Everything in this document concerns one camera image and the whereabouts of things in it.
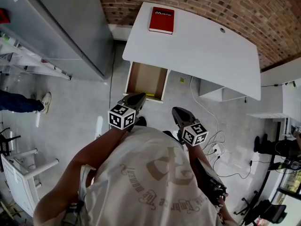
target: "red book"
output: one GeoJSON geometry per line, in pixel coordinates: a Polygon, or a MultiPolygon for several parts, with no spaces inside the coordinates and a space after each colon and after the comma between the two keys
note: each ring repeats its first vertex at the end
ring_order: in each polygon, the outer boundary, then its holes
{"type": "Polygon", "coordinates": [[[152,9],[149,30],[173,34],[174,10],[154,7],[152,9]]]}

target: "jeans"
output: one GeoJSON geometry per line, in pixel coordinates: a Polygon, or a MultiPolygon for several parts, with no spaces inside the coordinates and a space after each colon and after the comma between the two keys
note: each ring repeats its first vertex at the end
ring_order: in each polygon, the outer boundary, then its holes
{"type": "Polygon", "coordinates": [[[44,109],[39,100],[27,99],[22,95],[8,93],[0,90],[0,111],[9,110],[13,112],[34,112],[44,109]]]}

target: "white chair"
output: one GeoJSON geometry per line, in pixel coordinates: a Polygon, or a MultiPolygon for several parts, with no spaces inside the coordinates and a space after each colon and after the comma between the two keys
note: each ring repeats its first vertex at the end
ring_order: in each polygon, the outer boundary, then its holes
{"type": "Polygon", "coordinates": [[[58,159],[56,159],[36,169],[29,170],[17,159],[17,157],[25,157],[37,152],[38,150],[34,149],[7,157],[1,154],[5,177],[13,199],[30,216],[33,216],[34,209],[40,200],[37,188],[41,186],[41,183],[35,185],[33,177],[58,164],[58,159]]]}

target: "power outlet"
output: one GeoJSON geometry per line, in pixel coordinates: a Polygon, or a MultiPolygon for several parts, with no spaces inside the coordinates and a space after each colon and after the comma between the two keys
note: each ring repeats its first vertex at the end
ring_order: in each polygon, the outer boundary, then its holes
{"type": "Polygon", "coordinates": [[[216,150],[216,152],[214,153],[216,156],[221,156],[221,155],[222,155],[222,151],[221,151],[220,147],[219,147],[217,144],[215,144],[215,145],[212,147],[212,150],[213,150],[213,151],[216,150]]]}

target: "white t-shirt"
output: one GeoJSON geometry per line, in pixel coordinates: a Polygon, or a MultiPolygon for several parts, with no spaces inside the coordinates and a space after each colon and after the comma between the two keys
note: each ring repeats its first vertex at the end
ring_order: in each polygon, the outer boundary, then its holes
{"type": "Polygon", "coordinates": [[[157,129],[135,126],[95,178],[85,197],[92,226],[222,225],[181,145],[157,129]]]}

